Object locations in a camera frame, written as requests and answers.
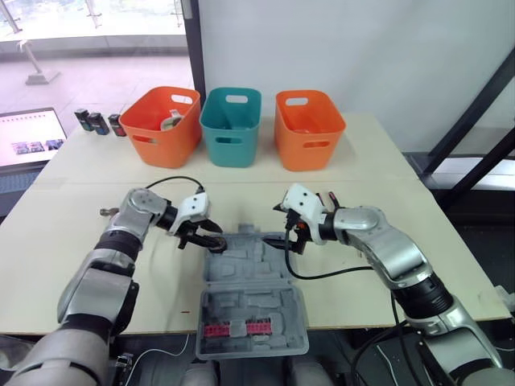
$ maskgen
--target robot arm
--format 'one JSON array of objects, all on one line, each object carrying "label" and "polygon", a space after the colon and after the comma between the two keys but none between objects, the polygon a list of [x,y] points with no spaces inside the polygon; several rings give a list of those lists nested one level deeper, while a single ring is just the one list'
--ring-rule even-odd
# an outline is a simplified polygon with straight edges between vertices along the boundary
[{"label": "robot arm", "polygon": [[[495,347],[447,291],[418,246],[388,224],[380,209],[339,207],[336,198],[333,203],[335,211],[329,211],[305,187],[294,184],[288,190],[275,209],[287,212],[288,224],[295,226],[298,238],[291,249],[302,253],[307,241],[338,240],[362,251],[402,306],[406,320],[421,331],[419,353],[437,384],[513,384],[515,375],[502,368]],[[265,242],[281,245],[278,240]]]},{"label": "robot arm", "polygon": [[106,384],[109,341],[128,326],[138,283],[132,280],[135,262],[151,226],[187,242],[223,252],[221,237],[199,236],[198,227],[221,232],[208,219],[205,192],[178,207],[147,189],[129,191],[94,249],[61,295],[60,327],[29,352],[8,386],[97,386]]}]

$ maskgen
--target plastic basket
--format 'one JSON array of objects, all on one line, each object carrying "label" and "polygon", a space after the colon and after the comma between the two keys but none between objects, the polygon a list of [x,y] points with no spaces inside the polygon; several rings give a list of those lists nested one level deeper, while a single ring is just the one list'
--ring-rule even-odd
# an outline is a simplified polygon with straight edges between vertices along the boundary
[{"label": "plastic basket", "polygon": [[[161,122],[177,110],[183,118],[161,131]],[[201,138],[200,94],[195,90],[157,87],[142,96],[120,117],[125,132],[142,160],[149,165],[181,167]]]},{"label": "plastic basket", "polygon": [[209,158],[217,166],[252,165],[258,146],[261,93],[251,88],[215,88],[200,124]]},{"label": "plastic basket", "polygon": [[345,121],[321,91],[282,91],[276,96],[274,135],[283,166],[323,169],[345,129]]}]

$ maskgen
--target battery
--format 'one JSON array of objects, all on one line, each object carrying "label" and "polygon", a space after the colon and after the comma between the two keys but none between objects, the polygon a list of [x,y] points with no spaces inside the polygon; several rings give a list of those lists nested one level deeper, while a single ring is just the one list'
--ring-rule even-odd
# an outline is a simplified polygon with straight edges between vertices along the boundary
[{"label": "battery", "polygon": [[90,113],[88,115],[88,122],[93,129],[100,135],[109,133],[109,127],[104,121],[104,117],[100,113]]},{"label": "battery", "polygon": [[94,131],[94,128],[88,122],[88,110],[86,109],[78,109],[75,111],[75,116],[79,120],[80,125],[86,131]]},{"label": "battery", "polygon": [[111,114],[107,118],[109,124],[111,125],[111,129],[118,137],[126,137],[126,132],[123,129],[122,125],[120,125],[120,114]]}]

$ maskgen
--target laptop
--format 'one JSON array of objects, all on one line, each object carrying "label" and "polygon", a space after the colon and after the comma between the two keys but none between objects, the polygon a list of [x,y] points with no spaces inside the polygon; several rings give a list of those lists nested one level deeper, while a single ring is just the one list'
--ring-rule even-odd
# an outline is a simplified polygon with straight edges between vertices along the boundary
[{"label": "laptop", "polygon": [[65,140],[53,108],[0,114],[0,217],[9,213]]}]

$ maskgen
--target teal basket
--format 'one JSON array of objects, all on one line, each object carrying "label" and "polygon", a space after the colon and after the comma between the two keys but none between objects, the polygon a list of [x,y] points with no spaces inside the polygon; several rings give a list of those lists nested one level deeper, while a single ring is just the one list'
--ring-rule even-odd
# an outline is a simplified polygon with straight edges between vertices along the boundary
[{"label": "teal basket", "polygon": [[258,147],[261,93],[251,88],[215,88],[206,100],[200,124],[209,158],[217,166],[252,165]]}]

